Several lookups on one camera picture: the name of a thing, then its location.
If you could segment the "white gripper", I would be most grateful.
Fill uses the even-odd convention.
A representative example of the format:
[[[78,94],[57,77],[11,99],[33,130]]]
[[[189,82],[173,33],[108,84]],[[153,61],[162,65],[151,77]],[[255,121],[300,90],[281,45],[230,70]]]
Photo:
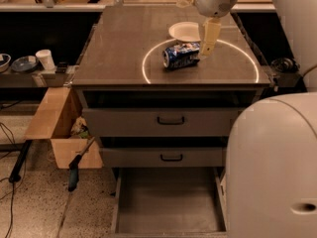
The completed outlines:
[[[176,6],[185,8],[195,5],[198,12],[205,17],[224,17],[229,13],[237,0],[177,0]],[[219,18],[208,18],[200,27],[200,55],[212,54],[221,31]]]

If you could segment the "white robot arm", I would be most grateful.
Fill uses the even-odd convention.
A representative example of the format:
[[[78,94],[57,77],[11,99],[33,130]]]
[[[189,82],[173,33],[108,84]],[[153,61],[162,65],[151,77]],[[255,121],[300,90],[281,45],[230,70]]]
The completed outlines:
[[[317,0],[272,0],[304,93],[256,102],[226,157],[228,238],[317,238]]]

